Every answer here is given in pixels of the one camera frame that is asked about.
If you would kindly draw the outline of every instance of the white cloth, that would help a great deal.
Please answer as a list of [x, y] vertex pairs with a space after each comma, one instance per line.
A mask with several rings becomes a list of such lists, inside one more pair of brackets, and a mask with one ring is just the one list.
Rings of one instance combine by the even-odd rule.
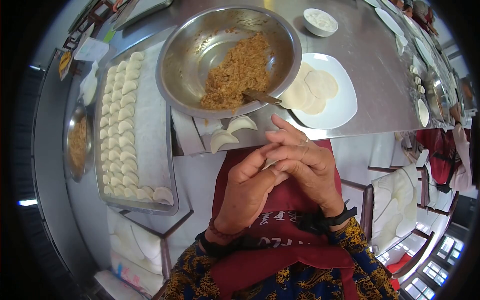
[[417, 184], [415, 164], [372, 181], [372, 247], [375, 253], [384, 252], [415, 228]]

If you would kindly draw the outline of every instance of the patterned shirt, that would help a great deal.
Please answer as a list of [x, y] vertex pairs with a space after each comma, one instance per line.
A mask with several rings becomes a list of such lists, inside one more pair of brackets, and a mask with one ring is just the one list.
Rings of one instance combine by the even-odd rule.
[[[360, 300], [398, 299], [381, 263], [369, 251], [365, 234], [355, 218], [351, 218], [343, 229], [329, 233], [328, 238], [330, 244], [344, 248], [352, 256], [355, 263], [353, 280]], [[220, 292], [210, 273], [215, 262], [216, 259], [203, 253], [195, 242], [173, 268], [165, 299], [218, 298]], [[296, 263], [235, 292], [233, 299], [343, 299], [340, 271]]]

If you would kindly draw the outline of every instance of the right hand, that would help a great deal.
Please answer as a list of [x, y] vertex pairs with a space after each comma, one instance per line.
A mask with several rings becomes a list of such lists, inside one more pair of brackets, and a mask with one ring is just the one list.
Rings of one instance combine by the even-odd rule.
[[305, 133], [277, 115], [272, 116], [277, 132], [266, 132], [267, 139], [280, 147], [266, 157], [278, 160], [275, 169], [294, 176], [307, 196], [316, 202], [326, 217], [342, 213], [344, 204], [335, 188], [335, 158], [326, 148], [308, 141]]

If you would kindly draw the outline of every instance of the white bowl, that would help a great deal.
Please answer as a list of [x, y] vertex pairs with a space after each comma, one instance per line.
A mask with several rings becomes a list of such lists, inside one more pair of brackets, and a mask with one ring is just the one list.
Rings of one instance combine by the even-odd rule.
[[[312, 14], [318, 14], [327, 18], [332, 23], [332, 26], [327, 26], [326, 24], [318, 24], [313, 19]], [[303, 12], [303, 24], [308, 29], [308, 31], [310, 31], [316, 36], [322, 37], [331, 36], [338, 29], [338, 22], [331, 15], [315, 8], [309, 8]]]

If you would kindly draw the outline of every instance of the stainless steel bowl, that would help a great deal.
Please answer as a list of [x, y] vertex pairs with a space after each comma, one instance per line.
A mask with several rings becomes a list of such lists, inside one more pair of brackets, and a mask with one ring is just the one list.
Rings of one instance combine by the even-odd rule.
[[[75, 128], [75, 125], [79, 123], [83, 118], [86, 119], [86, 145], [85, 145], [85, 161], [83, 167], [76, 167], [73, 163], [72, 155], [71, 155], [71, 140], [69, 139], [70, 133]], [[85, 105], [82, 103], [78, 103], [75, 109], [73, 110], [72, 116], [70, 117], [70, 122], [68, 124], [68, 132], [66, 137], [66, 161], [69, 167], [70, 173], [72, 175], [72, 179], [75, 182], [80, 182], [82, 176], [87, 169], [88, 161], [89, 161], [89, 153], [92, 149], [92, 126], [90, 124], [90, 120], [87, 116]]]
[[[235, 28], [235, 32], [226, 31]], [[238, 109], [208, 110], [200, 105], [211, 68], [218, 66], [229, 49], [255, 32], [263, 32], [274, 55], [266, 91], [279, 97], [292, 84], [301, 64], [301, 44], [293, 27], [264, 8], [235, 5], [201, 12], [178, 27], [158, 58], [157, 86], [163, 98], [176, 110], [203, 119], [226, 119], [262, 108], [266, 103], [250, 102]]]

